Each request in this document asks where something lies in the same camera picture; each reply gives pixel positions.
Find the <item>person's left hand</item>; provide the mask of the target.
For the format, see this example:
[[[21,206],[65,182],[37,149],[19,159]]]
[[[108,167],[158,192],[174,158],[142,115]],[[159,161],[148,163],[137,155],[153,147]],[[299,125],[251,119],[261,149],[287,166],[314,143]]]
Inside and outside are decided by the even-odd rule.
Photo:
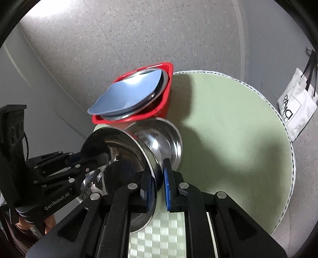
[[[25,218],[19,217],[18,222],[15,225],[23,231],[27,231],[33,228],[39,230],[40,233],[47,234],[57,225],[57,222],[54,215],[51,215],[48,218],[44,219],[43,222],[37,222],[35,224],[30,224],[25,220]]]

